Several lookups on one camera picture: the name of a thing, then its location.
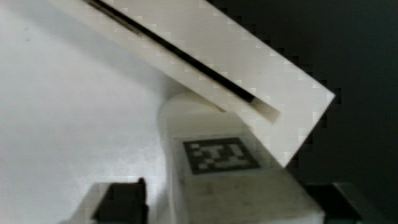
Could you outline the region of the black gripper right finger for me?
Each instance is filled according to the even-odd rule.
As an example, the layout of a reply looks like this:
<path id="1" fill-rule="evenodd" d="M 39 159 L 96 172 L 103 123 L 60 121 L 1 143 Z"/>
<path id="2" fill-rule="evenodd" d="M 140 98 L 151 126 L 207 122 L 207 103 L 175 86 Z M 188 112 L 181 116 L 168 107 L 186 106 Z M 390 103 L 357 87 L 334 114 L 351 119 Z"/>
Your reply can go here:
<path id="1" fill-rule="evenodd" d="M 305 191 L 325 212 L 323 224 L 390 224 L 350 183 L 311 183 Z"/>

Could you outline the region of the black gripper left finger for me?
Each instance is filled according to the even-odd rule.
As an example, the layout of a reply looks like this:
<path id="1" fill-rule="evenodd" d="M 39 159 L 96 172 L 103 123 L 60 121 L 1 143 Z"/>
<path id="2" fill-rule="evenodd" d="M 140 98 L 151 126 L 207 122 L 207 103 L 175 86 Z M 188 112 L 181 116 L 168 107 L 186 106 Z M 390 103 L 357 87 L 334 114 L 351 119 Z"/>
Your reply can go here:
<path id="1" fill-rule="evenodd" d="M 147 224 L 145 180 L 94 183 L 71 217 L 58 224 Z"/>

